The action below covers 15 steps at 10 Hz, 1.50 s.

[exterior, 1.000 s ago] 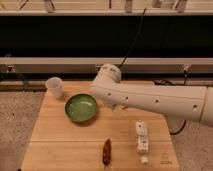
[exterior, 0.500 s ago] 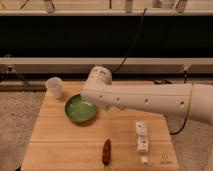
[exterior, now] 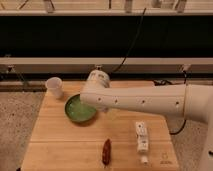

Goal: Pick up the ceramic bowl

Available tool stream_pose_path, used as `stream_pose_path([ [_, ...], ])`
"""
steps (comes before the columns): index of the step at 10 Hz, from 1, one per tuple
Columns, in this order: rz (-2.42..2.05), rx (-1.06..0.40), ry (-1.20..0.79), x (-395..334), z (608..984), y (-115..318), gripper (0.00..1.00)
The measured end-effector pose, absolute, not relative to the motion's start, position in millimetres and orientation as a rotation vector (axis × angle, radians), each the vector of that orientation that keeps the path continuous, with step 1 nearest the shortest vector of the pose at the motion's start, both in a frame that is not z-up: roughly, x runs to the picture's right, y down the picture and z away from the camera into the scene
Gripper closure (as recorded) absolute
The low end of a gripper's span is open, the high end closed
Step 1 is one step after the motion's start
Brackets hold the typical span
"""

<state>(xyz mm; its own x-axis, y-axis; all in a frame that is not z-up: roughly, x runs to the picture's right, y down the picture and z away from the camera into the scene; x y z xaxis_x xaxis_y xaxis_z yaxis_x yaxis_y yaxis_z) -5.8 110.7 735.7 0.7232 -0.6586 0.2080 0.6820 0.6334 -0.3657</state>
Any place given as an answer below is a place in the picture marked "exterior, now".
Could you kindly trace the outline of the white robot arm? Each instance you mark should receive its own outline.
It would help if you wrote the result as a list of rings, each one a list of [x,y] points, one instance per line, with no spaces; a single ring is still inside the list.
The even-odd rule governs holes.
[[[82,88],[80,99],[95,108],[118,108],[206,123],[207,136],[197,171],[213,171],[213,86],[179,84],[111,88],[108,74],[93,70]]]

